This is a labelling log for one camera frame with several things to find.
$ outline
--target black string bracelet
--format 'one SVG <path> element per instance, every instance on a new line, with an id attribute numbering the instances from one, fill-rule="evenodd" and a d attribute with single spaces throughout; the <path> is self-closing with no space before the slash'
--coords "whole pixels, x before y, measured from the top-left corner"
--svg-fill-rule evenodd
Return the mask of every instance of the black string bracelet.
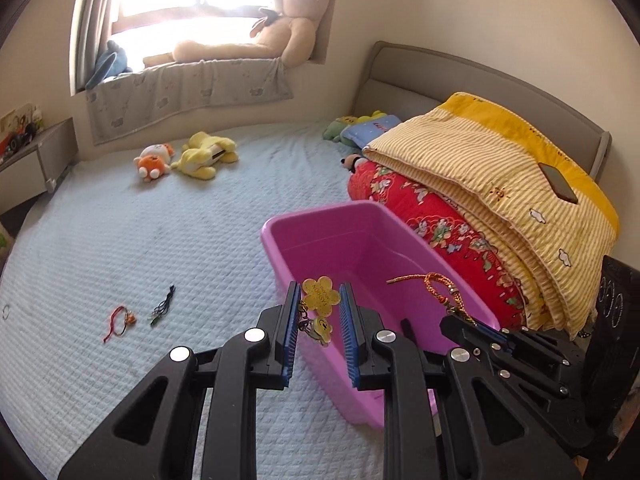
<path id="1" fill-rule="evenodd" d="M 151 315 L 151 326 L 154 326 L 160 318 L 164 316 L 167 312 L 169 312 L 169 307 L 171 306 L 171 300 L 174 297 L 175 285 L 169 287 L 169 293 L 166 295 L 166 298 L 162 300 L 158 306 L 154 309 L 153 314 Z"/>

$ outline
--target blue stuffed animal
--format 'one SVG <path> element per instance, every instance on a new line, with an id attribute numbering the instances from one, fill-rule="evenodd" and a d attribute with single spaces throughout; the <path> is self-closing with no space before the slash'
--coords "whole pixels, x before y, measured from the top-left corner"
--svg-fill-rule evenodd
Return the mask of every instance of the blue stuffed animal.
<path id="1" fill-rule="evenodd" d="M 95 62 L 95 72 L 91 79 L 84 86 L 87 90 L 91 90 L 103 82 L 108 77 L 113 77 L 123 72 L 133 72 L 127 66 L 127 53 L 115 41 L 107 41 L 107 50 L 100 54 L 98 61 Z"/>

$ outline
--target beige wall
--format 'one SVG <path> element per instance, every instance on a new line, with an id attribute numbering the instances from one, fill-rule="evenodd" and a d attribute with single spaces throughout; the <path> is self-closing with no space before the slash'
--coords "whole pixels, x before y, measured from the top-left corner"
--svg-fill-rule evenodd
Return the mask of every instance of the beige wall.
<path id="1" fill-rule="evenodd" d="M 32 0 L 27 6 L 0 50 L 0 107 L 9 111 L 34 102 L 42 107 L 48 123 L 73 116 L 82 158 L 188 137 L 199 130 L 340 116 L 351 104 L 366 54 L 382 36 L 388 12 L 385 0 L 336 0 L 326 61 L 290 70 L 293 100 L 194 110 L 96 148 L 89 134 L 84 94 L 70 97 L 68 58 L 74 3 Z"/>
<path id="2" fill-rule="evenodd" d="M 601 186 L 622 222 L 614 256 L 640 268 L 640 46 L 613 3 L 395 0 L 394 7 L 390 41 L 502 70 L 611 132 Z"/>

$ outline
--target gray upholstered headboard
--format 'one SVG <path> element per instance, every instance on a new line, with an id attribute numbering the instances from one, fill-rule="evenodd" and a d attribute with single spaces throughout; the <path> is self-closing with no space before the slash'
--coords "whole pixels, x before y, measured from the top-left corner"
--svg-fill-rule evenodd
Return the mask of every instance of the gray upholstered headboard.
<path id="1" fill-rule="evenodd" d="M 365 66 L 352 113 L 382 110 L 405 121 L 455 92 L 484 97 L 517 113 L 598 181 L 609 155 L 609 132 L 535 86 L 462 57 L 379 41 Z"/>

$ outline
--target nightstand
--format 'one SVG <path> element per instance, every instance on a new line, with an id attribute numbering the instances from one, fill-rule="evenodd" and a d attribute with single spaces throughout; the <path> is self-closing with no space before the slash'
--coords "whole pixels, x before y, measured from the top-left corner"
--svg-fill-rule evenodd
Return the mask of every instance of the nightstand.
<path id="1" fill-rule="evenodd" d="M 0 214 L 46 191 L 53 193 L 77 154 L 72 119 L 42 130 L 0 166 Z"/>

